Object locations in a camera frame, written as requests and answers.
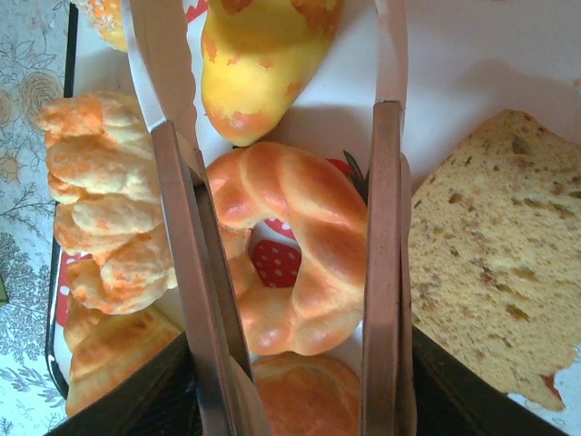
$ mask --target ring-shaped bread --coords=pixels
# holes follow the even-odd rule
[[[313,355],[346,340],[363,314],[367,207],[345,174],[261,142],[219,157],[208,177],[250,351]],[[267,218],[287,223],[300,246],[292,288],[265,286],[248,254],[251,229]]]

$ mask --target floral tablecloth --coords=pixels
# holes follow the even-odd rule
[[[54,202],[35,118],[63,95],[68,13],[68,0],[0,2],[0,435],[64,419],[44,359]]]

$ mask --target table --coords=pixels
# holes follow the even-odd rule
[[[68,0],[0,2],[0,435],[45,434],[64,399],[44,359],[53,243],[42,104],[63,96]]]

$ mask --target cheese-topped bread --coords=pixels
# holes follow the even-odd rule
[[[581,343],[581,147],[532,116],[485,122],[412,199],[414,323],[478,376],[550,410]]]

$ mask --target glazed bread roll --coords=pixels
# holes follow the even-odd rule
[[[72,0],[72,2],[106,43],[122,52],[127,51],[121,21],[121,0]]]
[[[581,343],[581,146],[529,114],[487,120],[414,194],[414,323],[549,410]]]
[[[359,435],[359,378],[343,363],[285,352],[254,376],[272,436]]]
[[[348,178],[268,142],[219,157],[208,178],[249,349],[312,355],[347,339],[362,318],[367,259],[367,207]],[[263,285],[251,262],[251,228],[267,218],[288,223],[299,243],[294,288]]]
[[[46,104],[54,238],[70,255],[71,293],[88,308],[139,311],[177,285],[151,136],[137,100],[100,92]]]
[[[112,391],[181,333],[153,306],[109,316],[71,300],[64,326],[73,354],[65,404],[69,417]]]

